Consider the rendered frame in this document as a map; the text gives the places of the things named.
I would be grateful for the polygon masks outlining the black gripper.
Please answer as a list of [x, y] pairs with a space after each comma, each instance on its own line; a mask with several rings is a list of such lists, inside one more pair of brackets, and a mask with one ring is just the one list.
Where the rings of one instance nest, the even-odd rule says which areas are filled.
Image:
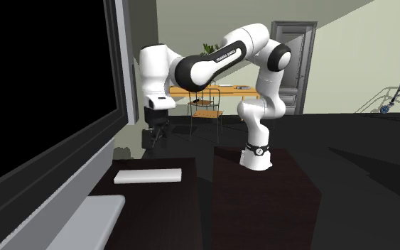
[[142, 149], [152, 149], [154, 145], [153, 129], [157, 128], [156, 143], [160, 143], [162, 148], [167, 146], [168, 139], [168, 110], [154, 110], [144, 107], [144, 118], [148, 124], [148, 129], [141, 131], [141, 147]]

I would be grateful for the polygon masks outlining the flat white box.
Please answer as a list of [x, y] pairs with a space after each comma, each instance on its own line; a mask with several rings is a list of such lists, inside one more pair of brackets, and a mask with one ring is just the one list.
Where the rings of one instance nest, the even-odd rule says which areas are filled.
[[114, 184], [174, 183], [181, 180], [182, 170], [180, 168], [120, 170], [114, 177]]

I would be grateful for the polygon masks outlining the metal chair with wooden seat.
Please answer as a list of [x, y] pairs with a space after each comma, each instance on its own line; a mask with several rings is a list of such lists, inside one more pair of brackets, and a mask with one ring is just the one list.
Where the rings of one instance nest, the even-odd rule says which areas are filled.
[[193, 126], [193, 119], [215, 119], [217, 129], [222, 126], [222, 115], [220, 110], [221, 91], [216, 88], [209, 88], [201, 92], [190, 92], [188, 102], [188, 115], [190, 115], [190, 126]]

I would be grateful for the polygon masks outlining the light wooden table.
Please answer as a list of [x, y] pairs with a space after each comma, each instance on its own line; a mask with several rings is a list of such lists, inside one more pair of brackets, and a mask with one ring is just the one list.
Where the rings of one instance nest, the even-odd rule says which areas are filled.
[[172, 86], [169, 88], [169, 92], [172, 97], [241, 97], [242, 100], [245, 100], [246, 97], [260, 98], [260, 94], [254, 87], [237, 89], [237, 85], [210, 85], [200, 92], [189, 92], [183, 88]]

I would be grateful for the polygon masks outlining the green potted plant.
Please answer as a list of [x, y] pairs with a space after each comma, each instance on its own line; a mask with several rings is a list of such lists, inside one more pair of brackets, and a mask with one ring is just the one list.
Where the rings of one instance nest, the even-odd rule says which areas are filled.
[[201, 55], [206, 56], [206, 55], [216, 52], [219, 49], [220, 49], [220, 47], [218, 44], [208, 45], [207, 43], [203, 43], [203, 51], [201, 52]]

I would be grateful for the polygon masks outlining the large black television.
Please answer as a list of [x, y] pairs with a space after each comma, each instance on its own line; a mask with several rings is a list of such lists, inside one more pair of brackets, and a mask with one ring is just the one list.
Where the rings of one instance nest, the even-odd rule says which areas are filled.
[[46, 250], [136, 110], [130, 0], [0, 0], [0, 250]]

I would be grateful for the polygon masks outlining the dark robot stand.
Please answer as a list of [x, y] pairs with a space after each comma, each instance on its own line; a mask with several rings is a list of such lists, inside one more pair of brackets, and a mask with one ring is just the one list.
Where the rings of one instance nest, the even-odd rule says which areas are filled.
[[272, 149], [263, 171], [240, 165], [240, 155], [214, 149], [212, 250], [311, 250], [321, 191], [285, 149]]

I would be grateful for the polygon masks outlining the grey door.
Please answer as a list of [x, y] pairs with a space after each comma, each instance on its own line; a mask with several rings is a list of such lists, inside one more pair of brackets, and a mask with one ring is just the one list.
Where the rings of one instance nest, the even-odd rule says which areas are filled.
[[271, 24], [271, 39], [291, 49], [291, 60], [279, 90], [286, 115], [303, 114], [316, 26], [316, 21], [273, 21]]

